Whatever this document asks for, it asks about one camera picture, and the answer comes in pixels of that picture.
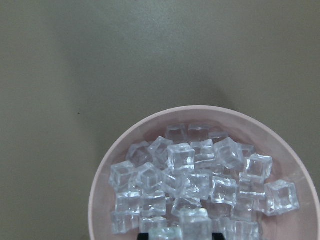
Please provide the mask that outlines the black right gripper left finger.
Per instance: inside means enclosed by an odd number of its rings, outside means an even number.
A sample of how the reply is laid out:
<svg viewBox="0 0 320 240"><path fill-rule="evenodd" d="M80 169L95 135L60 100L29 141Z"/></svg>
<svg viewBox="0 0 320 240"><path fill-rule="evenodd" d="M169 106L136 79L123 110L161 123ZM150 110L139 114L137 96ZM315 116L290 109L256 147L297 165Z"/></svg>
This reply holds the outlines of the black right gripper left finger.
<svg viewBox="0 0 320 240"><path fill-rule="evenodd" d="M149 240L148 233L139 233L137 236L137 240Z"/></svg>

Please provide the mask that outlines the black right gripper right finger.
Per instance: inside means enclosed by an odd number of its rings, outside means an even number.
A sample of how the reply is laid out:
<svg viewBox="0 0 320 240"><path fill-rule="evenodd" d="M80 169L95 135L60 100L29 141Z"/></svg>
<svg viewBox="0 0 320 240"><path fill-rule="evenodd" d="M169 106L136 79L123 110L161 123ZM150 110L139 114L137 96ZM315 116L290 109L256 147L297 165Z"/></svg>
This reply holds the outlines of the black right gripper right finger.
<svg viewBox="0 0 320 240"><path fill-rule="evenodd" d="M225 240L225 236L222 233L213 232L212 240Z"/></svg>

